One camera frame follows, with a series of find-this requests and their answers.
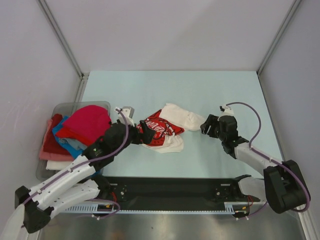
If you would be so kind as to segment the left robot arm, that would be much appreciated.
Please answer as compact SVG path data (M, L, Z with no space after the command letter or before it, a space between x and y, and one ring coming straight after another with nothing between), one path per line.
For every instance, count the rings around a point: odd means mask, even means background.
M130 144L149 144L155 133L143 120L139 126L120 120L113 123L66 168L38 185L31 188L22 185L15 190L15 210L0 238L17 240L21 229L26 229L28 234L36 233L69 207L96 197L107 199L110 185L95 173Z

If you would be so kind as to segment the white t-shirt with red print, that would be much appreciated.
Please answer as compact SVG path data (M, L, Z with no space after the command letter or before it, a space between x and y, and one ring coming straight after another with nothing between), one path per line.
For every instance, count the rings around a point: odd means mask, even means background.
M199 131L205 118L176 104L167 103L144 121L148 128L155 131L155 135L149 144L142 146L165 154L181 152L184 149L181 134L186 131Z

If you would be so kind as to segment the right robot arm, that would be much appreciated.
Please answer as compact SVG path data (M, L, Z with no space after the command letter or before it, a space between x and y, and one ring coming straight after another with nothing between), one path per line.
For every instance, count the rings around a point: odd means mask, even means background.
M277 214L297 211L299 206L307 210L311 196L299 165L293 161L279 162L250 145L239 135L234 116L209 115L200 126L202 134L221 141L224 152L257 172L263 178L246 177L230 188L231 196L242 201L248 195L266 201Z

